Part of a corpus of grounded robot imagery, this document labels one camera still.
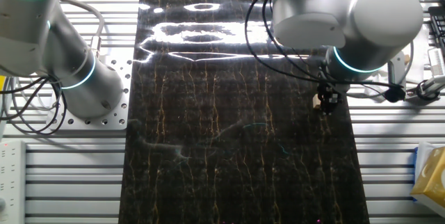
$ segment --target cable bundle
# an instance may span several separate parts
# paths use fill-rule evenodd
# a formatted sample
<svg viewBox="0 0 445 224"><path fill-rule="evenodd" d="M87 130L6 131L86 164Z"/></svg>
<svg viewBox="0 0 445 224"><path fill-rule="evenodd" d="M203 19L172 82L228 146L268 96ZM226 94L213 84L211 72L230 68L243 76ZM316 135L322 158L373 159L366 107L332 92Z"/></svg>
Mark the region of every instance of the cable bundle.
<svg viewBox="0 0 445 224"><path fill-rule="evenodd" d="M62 90L60 89L60 86L58 85L57 80L55 78L51 78L51 77L41 77L41 78L37 79L36 81L31 82L27 86L15 89L15 80L16 79L18 79L18 78L11 78L11 77L6 78L5 84L3 86L3 91L0 91L0 95L2 95L2 111L3 111L3 113L1 114L1 117L0 117L0 120L9 121L16 129L18 129L19 131L21 131L22 133L25 133L25 134L51 135L51 134L56 133L62 127L62 124L65 120L65 115L67 112L67 102L65 99L65 95L63 94ZM25 120L23 114L29 108L29 106L32 104L32 100L38 96L38 93L42 90L43 86L49 82L51 82L51 86L52 86L54 93L56 95L56 102L54 103L54 105L52 107L46 108L46 111L55 109L54 117L51 119L51 122L48 123L45 127L41 128L41 129L34 129ZM27 99L23 108L21 110L19 110L17 107L17 100L16 100L15 93L22 93L26 89L31 88L37 84L40 84L40 85L34 90L33 94ZM8 109L6 108L6 95L11 95L11 97L13 99L13 105L14 105L14 108L16 111L15 115L8 115ZM60 103L59 103L60 98L62 98L62 102L63 102L62 119L60 120L60 122L59 122L57 128L55 128L55 130L53 130L49 133L43 133L44 130L48 129L51 125L53 125L56 122L56 118L57 118L59 108L60 108ZM15 124L13 121L11 121L15 118L20 118L20 120L22 120L22 122L29 128L29 130L22 129L17 124Z"/></svg>

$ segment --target gray robot arm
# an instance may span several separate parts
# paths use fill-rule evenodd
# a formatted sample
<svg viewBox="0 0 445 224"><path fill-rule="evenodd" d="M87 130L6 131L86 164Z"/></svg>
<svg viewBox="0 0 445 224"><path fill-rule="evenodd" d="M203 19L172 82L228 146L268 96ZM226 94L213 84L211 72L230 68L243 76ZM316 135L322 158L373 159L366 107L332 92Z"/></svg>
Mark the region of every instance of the gray robot arm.
<svg viewBox="0 0 445 224"><path fill-rule="evenodd" d="M327 72L362 81L387 64L423 23L418 0L273 0L275 37L284 46L329 45Z"/></svg>
<svg viewBox="0 0 445 224"><path fill-rule="evenodd" d="M0 0L0 49L0 75L55 77L79 118L105 115L120 101L120 77L99 61L58 0Z"/></svg>

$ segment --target yellow box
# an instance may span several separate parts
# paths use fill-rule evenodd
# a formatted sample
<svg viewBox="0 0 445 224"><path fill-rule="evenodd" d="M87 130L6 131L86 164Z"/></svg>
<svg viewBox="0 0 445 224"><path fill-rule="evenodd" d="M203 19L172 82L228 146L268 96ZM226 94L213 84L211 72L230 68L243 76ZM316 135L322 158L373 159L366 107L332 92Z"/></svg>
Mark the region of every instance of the yellow box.
<svg viewBox="0 0 445 224"><path fill-rule="evenodd" d="M431 152L411 196L445 218L445 147Z"/></svg>
<svg viewBox="0 0 445 224"><path fill-rule="evenodd" d="M0 91L3 89L4 84L5 84L5 77L0 76Z"/></svg>

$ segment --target mounting plate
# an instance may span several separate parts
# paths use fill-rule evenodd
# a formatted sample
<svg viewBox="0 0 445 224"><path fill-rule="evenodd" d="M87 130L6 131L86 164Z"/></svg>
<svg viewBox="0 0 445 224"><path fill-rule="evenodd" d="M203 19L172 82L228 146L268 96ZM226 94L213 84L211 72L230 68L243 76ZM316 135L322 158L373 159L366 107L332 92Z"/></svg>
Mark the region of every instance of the mounting plate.
<svg viewBox="0 0 445 224"><path fill-rule="evenodd" d="M123 91L122 98L118 105L111 110L110 113L94 119L81 119L74 116L67 111L65 121L62 124L60 130L123 130L127 128L128 119L128 105L130 97L130 85L131 85L131 69L133 67L133 56L123 55L116 58L116 56L100 56L99 60L106 65L114 68L119 74L122 80ZM51 99L51 105L56 101L56 97L53 94ZM54 111L48 112L47 123L54 117ZM57 122L50 126L50 129L55 129L58 126L58 121L62 119L63 105L61 104Z"/></svg>

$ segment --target black marble surface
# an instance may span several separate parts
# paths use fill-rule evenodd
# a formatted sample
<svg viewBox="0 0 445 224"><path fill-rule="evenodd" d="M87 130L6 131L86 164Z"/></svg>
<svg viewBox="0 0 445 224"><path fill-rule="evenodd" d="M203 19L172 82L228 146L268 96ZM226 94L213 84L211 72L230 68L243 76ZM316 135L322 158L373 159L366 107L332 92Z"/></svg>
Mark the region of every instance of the black marble surface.
<svg viewBox="0 0 445 224"><path fill-rule="evenodd" d="M251 1L140 0L121 224L369 223L346 103L323 116L251 57ZM297 74L260 14L254 48Z"/></svg>

